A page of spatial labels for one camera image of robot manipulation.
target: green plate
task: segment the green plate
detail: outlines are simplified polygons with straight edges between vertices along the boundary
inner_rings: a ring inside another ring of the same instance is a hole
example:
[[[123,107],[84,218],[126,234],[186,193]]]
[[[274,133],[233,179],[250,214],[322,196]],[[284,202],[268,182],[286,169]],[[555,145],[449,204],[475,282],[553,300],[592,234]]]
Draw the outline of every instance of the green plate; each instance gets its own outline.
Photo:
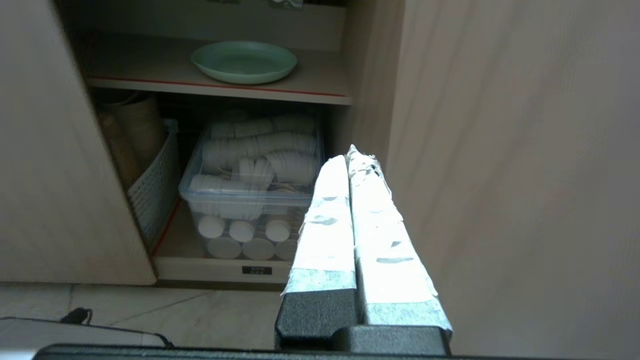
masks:
[[[289,75],[298,59],[289,50],[252,41],[224,41],[205,45],[191,54],[208,76],[232,84],[264,84]]]

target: black cable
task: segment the black cable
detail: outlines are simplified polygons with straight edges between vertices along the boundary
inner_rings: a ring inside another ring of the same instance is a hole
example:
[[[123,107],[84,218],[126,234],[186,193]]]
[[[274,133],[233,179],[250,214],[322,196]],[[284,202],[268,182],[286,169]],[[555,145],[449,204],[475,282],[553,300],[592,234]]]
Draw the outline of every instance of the black cable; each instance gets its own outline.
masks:
[[[91,318],[93,316],[93,311],[91,309],[84,309],[82,307],[77,307],[65,317],[60,319],[61,323],[74,323],[76,325],[82,325],[82,323],[88,319],[87,325],[91,322]]]

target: wooden panel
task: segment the wooden panel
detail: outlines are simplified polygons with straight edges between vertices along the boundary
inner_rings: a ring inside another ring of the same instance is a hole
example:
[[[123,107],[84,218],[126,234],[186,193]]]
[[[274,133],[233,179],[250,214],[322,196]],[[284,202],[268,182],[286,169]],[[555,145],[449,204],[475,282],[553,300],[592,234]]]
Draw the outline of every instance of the wooden panel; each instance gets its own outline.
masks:
[[[295,49],[338,51],[345,8],[306,4],[270,8],[265,0],[59,0],[77,28],[199,40],[251,40]]]
[[[348,2],[342,55],[353,103],[337,109],[330,154],[350,144],[375,154],[384,165],[394,103],[404,1]]]
[[[191,53],[208,42],[100,35],[91,43],[82,59],[93,86],[323,104],[352,100],[338,52],[291,49],[298,65],[286,78],[243,86],[213,80],[192,64]]]
[[[405,9],[385,175],[456,354],[640,354],[640,8]]]
[[[0,281],[155,276],[52,4],[0,2]]]

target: cabinet door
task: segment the cabinet door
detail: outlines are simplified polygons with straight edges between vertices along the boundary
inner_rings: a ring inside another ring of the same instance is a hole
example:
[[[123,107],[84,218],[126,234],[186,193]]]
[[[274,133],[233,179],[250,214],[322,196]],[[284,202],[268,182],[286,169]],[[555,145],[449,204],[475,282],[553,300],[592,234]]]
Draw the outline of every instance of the cabinet door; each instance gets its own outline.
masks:
[[[48,1],[0,2],[0,281],[156,281]]]
[[[407,0],[385,175],[454,354],[640,354],[640,3]]]

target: red trim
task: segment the red trim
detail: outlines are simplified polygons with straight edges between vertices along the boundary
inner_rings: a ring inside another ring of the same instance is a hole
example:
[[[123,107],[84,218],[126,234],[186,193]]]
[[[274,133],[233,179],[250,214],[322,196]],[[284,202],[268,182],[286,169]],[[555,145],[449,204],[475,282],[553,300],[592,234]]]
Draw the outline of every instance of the red trim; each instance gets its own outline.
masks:
[[[169,221],[166,222],[166,226],[164,227],[164,230],[162,231],[162,235],[160,235],[160,240],[158,240],[158,243],[156,244],[154,249],[151,251],[151,257],[155,257],[156,256],[156,252],[158,252],[158,249],[160,249],[160,245],[162,245],[162,242],[164,242],[164,238],[166,237],[166,234],[169,232],[169,228],[173,224],[173,218],[175,218],[175,214],[178,213],[178,206],[180,206],[180,202],[181,202],[180,199],[178,199],[178,201],[175,202],[175,207],[173,208],[173,212],[171,213],[171,216],[169,217]]]
[[[284,92],[284,93],[288,93],[288,94],[304,94],[304,95],[346,97],[346,95],[330,94],[330,93],[326,93],[326,92],[280,90],[280,89],[269,89],[269,88],[256,88],[256,87],[249,87],[249,86],[213,85],[213,84],[183,83],[183,82],[180,82],[180,81],[162,81],[162,80],[146,80],[146,79],[112,78],[110,76],[90,76],[89,78],[90,79],[101,79],[101,80],[134,81],[134,82],[138,82],[138,83],[203,86],[203,87],[206,87],[206,88],[239,89],[239,90],[267,91],[267,92]]]

